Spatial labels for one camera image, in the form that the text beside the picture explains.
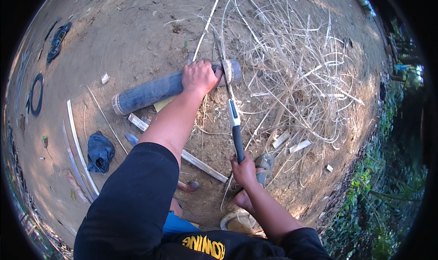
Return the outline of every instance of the black shirt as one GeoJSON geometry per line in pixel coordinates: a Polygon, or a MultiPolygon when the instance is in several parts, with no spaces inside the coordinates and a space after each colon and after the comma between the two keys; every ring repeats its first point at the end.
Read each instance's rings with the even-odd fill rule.
{"type": "Polygon", "coordinates": [[[331,259],[314,229],[273,246],[243,233],[183,233],[164,241],[179,176],[176,158],[156,143],[136,145],[91,204],[74,243],[75,259],[331,259]]]}

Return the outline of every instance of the black sleeve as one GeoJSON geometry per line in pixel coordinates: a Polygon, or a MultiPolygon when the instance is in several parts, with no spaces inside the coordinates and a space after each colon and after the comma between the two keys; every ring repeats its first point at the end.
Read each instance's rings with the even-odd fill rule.
{"type": "Polygon", "coordinates": [[[74,258],[151,254],[162,238],[178,172],[177,159],[165,147],[136,145],[91,204],[76,235],[74,258]]]}
{"type": "Polygon", "coordinates": [[[312,228],[301,228],[286,235],[280,243],[286,252],[286,256],[293,260],[333,260],[318,237],[316,230],[312,228]]]}

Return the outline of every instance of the hand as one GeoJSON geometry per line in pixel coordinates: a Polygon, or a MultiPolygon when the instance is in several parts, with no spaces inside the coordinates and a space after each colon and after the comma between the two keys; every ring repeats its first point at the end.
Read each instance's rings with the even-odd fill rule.
{"type": "Polygon", "coordinates": [[[246,189],[251,185],[257,185],[255,164],[246,151],[244,151],[244,160],[240,164],[237,162],[235,155],[231,157],[230,161],[234,178],[240,186],[246,189]]]}
{"type": "Polygon", "coordinates": [[[184,90],[198,92],[205,96],[216,88],[222,77],[222,69],[216,68],[216,73],[211,69],[209,60],[194,61],[183,68],[181,82],[184,90]]]}

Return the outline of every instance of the forearm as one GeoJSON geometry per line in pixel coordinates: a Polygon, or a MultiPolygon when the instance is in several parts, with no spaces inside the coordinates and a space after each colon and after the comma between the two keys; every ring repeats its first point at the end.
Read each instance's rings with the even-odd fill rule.
{"type": "Polygon", "coordinates": [[[181,153],[203,97],[198,92],[184,90],[157,113],[138,143],[155,142],[166,147],[181,165],[181,153]]]}
{"type": "Polygon", "coordinates": [[[252,215],[274,243],[278,244],[289,232],[305,227],[261,185],[250,185],[245,191],[254,208],[252,215]]]}

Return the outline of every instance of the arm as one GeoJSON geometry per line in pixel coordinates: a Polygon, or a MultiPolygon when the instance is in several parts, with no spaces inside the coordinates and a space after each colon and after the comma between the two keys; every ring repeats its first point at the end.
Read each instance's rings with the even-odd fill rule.
{"type": "Polygon", "coordinates": [[[166,147],[181,166],[181,153],[202,98],[219,84],[221,77],[222,70],[217,68],[215,74],[208,60],[184,66],[181,77],[183,92],[158,112],[138,143],[155,142],[166,147]]]}
{"type": "Polygon", "coordinates": [[[251,215],[274,243],[280,241],[290,232],[305,226],[295,219],[257,182],[255,165],[249,154],[244,152],[244,160],[238,164],[237,159],[231,159],[234,178],[243,186],[251,200],[254,213],[251,215]]]}

